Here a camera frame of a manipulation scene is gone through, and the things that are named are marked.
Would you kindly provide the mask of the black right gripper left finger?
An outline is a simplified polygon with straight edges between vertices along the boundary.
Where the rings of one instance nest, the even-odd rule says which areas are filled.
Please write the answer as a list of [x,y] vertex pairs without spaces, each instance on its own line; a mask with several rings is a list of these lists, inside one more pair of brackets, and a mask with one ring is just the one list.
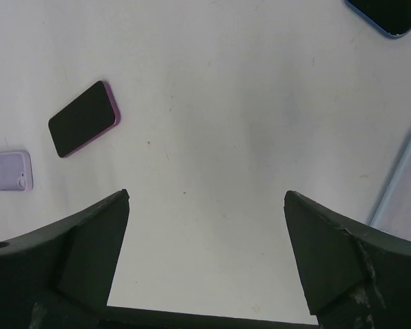
[[98,328],[128,216],[129,195],[120,190],[0,241],[0,328]]

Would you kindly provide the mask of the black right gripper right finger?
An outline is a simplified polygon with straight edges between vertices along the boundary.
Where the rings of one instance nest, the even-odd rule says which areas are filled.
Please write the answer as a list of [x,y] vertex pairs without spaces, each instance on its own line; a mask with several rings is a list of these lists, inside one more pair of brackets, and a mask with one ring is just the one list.
[[284,214],[311,315],[321,328],[411,328],[411,241],[288,191]]

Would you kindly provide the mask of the light blue phone case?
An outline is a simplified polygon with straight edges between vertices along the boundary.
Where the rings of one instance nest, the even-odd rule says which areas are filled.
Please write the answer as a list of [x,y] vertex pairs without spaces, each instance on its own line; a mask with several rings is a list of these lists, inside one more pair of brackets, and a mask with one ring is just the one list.
[[411,241],[411,139],[377,207],[371,227]]

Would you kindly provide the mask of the purple-edged black phone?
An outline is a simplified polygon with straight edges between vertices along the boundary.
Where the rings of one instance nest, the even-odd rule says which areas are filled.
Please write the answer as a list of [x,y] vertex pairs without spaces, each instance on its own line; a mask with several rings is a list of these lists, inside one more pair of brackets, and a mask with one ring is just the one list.
[[95,82],[48,121],[57,155],[66,158],[116,127],[121,113],[110,85]]

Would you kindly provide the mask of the blue-edged black phone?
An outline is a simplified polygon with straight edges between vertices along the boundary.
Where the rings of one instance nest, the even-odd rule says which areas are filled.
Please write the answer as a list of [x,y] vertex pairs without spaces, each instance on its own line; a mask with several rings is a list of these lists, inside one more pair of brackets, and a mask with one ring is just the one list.
[[411,30],[411,0],[346,0],[345,4],[388,38]]

